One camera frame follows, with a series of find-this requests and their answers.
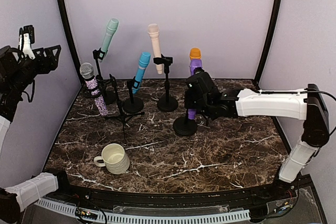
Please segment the black stand of purple microphone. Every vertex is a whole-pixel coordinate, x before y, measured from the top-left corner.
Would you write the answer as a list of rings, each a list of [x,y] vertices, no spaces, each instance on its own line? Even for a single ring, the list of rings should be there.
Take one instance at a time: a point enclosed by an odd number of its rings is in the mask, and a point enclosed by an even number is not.
[[[173,130],[179,136],[191,136],[197,131],[197,124],[188,117],[181,116],[173,123]]]

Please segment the orange microphone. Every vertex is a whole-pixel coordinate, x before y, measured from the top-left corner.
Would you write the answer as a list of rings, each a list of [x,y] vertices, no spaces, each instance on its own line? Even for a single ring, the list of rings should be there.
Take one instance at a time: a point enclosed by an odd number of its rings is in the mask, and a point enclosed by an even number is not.
[[[199,48],[192,48],[190,50],[190,59],[201,59],[202,58],[202,54]]]

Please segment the beige pink microphone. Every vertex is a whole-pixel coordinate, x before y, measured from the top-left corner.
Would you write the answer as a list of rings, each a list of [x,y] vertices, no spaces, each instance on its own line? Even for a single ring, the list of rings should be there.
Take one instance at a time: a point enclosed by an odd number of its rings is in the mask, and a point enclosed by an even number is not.
[[[148,25],[148,34],[151,38],[153,53],[154,53],[154,63],[156,64],[156,70],[158,74],[163,73],[163,64],[161,57],[161,48],[160,48],[160,30],[159,26],[156,23]]]

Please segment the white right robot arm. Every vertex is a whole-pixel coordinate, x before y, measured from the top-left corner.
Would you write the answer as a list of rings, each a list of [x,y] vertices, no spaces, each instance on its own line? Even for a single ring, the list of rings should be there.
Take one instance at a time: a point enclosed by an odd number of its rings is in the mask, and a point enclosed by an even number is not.
[[[219,91],[210,75],[200,70],[186,79],[185,108],[196,109],[215,120],[220,117],[276,116],[303,121],[303,133],[283,162],[274,184],[268,188],[273,200],[280,199],[306,163],[325,146],[335,132],[329,128],[329,112],[315,84],[304,89],[275,91],[226,89]]]

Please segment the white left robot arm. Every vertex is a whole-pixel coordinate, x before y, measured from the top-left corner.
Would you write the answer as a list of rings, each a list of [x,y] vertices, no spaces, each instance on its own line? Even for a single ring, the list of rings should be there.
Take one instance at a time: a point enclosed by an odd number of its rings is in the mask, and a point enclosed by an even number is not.
[[[22,94],[35,78],[58,67],[61,46],[33,50],[34,59],[11,46],[1,48],[1,142],[13,122]],[[63,201],[74,197],[74,189],[65,181],[58,181],[52,173],[41,173],[16,186],[1,188],[1,220],[16,223],[28,206],[54,192]]]

